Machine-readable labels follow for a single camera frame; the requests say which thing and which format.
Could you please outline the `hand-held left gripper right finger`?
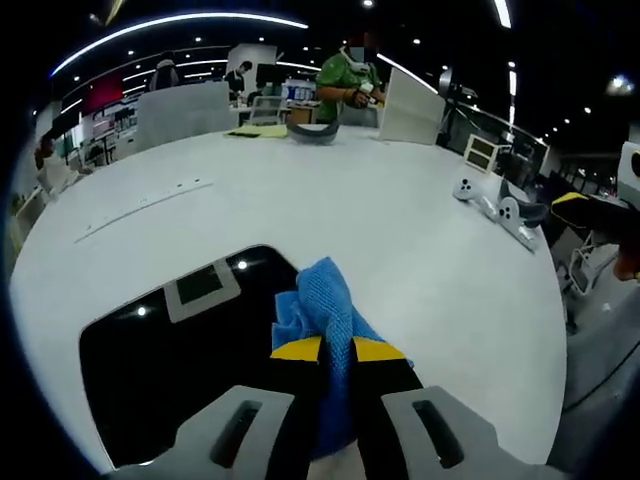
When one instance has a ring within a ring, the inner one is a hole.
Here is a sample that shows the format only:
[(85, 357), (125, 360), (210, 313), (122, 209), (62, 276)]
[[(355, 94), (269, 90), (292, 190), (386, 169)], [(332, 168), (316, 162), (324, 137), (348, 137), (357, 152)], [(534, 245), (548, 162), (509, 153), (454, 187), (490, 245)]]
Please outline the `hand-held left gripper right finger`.
[(368, 479), (564, 479), (500, 447), (495, 427), (441, 387), (424, 387), (397, 348), (352, 339), (352, 416)]

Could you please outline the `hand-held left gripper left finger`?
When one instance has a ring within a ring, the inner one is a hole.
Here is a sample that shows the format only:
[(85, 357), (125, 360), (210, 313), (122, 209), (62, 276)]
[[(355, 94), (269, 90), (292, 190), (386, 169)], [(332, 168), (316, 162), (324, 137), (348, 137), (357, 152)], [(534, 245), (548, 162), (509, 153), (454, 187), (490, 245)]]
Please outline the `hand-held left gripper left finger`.
[(235, 385), (180, 425), (174, 445), (110, 479), (304, 479), (323, 397), (323, 339), (274, 350)]

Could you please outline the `person's right hand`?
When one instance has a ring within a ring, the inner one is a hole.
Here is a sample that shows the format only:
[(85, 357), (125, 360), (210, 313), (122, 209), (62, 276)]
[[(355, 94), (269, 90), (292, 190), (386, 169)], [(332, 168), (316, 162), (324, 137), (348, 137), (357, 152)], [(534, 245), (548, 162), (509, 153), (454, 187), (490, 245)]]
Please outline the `person's right hand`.
[(639, 280), (640, 252), (635, 243), (620, 244), (613, 273), (620, 281)]

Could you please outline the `person's left hand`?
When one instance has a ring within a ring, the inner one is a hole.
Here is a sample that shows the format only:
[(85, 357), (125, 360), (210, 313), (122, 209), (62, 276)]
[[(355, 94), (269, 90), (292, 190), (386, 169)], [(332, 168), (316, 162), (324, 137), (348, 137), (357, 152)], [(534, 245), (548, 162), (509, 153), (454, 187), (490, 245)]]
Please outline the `person's left hand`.
[(365, 469), (357, 443), (352, 442), (332, 455), (312, 461), (307, 479), (365, 480)]

